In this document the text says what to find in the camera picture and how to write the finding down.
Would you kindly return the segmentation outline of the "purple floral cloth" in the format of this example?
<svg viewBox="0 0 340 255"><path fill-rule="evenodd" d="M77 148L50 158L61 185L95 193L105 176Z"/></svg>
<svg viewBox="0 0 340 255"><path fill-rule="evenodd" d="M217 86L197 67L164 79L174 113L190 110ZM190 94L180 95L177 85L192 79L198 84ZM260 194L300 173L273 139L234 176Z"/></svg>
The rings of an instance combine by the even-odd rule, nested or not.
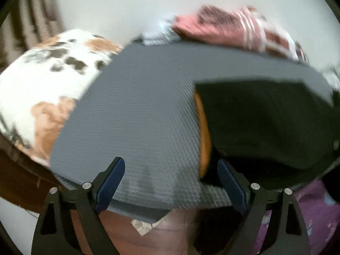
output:
<svg viewBox="0 0 340 255"><path fill-rule="evenodd" d="M320 254L339 225L339 204L320 180L295 191L294 196L305 221L311 254Z"/></svg>

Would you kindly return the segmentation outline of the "grey mesh mattress pad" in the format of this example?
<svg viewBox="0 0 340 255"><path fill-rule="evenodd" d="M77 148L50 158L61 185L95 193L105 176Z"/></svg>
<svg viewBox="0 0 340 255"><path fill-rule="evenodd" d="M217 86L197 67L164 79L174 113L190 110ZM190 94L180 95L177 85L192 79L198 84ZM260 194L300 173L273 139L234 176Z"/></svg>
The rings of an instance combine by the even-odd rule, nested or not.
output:
<svg viewBox="0 0 340 255"><path fill-rule="evenodd" d="M77 102L52 148L52 173L73 189L123 158L125 175L109 210L145 222L174 209L229 206L225 190L198 178L194 84L219 78L304 82L331 101L321 73L290 60L195 42L134 42Z"/></svg>

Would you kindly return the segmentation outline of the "light blue white cloth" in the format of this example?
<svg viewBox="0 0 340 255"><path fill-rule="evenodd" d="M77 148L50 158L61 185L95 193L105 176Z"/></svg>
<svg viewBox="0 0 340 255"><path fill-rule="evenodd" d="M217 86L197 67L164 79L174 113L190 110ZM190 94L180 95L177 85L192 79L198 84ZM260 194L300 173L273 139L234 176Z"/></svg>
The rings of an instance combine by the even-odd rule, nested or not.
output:
<svg viewBox="0 0 340 255"><path fill-rule="evenodd" d="M141 34L143 45L164 45L175 41L181 41L181 37L173 30L175 18L158 20Z"/></svg>

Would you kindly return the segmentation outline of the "black pants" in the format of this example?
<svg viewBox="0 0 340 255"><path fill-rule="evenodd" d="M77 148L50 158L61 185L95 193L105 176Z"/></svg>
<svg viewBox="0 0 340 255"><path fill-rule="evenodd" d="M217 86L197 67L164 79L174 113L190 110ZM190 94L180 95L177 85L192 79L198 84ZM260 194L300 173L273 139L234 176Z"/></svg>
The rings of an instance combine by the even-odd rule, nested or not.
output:
<svg viewBox="0 0 340 255"><path fill-rule="evenodd" d="M224 186L220 160L249 183L294 192L322 181L339 204L339 95L330 104L301 82L216 81L195 85L200 129L199 178ZM267 210L250 254L260 254L269 226ZM244 217L233 205L198 215L194 247L219 254L236 235ZM320 254L333 253L339 225Z"/></svg>

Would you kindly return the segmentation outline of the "pink checked folded blanket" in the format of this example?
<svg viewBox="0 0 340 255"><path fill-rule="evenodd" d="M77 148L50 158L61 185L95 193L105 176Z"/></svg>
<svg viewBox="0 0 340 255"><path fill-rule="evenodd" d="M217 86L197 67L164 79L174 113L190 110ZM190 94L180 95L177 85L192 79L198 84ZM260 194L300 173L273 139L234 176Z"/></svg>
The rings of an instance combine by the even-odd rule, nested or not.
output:
<svg viewBox="0 0 340 255"><path fill-rule="evenodd" d="M172 28L183 38L309 64L307 54L290 33L267 21L252 6L226 11L203 5L195 14L177 16Z"/></svg>

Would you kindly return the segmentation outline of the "floral cream pillow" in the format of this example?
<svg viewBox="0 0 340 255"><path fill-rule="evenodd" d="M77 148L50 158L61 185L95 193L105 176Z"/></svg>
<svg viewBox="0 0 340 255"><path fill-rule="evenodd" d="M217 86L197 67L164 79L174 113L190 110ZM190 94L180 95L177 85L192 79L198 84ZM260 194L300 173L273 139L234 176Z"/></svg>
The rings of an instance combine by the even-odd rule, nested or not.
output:
<svg viewBox="0 0 340 255"><path fill-rule="evenodd" d="M99 35L72 29L25 52L1 74L1 134L48 167L77 101L122 50Z"/></svg>

